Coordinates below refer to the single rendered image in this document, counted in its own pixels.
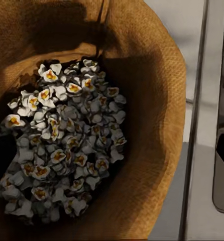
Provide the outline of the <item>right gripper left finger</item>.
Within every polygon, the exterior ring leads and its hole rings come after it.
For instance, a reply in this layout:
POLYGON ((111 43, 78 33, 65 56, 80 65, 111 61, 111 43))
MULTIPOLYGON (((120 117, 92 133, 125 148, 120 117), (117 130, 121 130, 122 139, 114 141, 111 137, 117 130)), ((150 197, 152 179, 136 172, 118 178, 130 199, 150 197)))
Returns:
POLYGON ((0 181, 17 153, 17 139, 13 134, 0 135, 0 181))

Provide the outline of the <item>popcorn bag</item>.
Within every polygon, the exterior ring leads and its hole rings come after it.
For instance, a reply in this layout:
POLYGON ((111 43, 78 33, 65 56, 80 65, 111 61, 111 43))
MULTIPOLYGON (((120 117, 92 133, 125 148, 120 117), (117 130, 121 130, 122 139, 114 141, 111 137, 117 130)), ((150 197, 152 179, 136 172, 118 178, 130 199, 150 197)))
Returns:
MULTIPOLYGON (((126 98, 124 159, 109 163, 80 216, 59 207, 58 221, 35 214, 25 225, 0 198, 0 241, 147 241, 152 233, 183 145, 186 64, 176 42, 143 0, 0 0, 0 124, 22 91, 43 91, 42 64, 64 71, 83 60, 97 62, 126 98)), ((94 153, 87 162, 95 164, 94 153)), ((31 188, 24 192, 30 200, 31 188)))

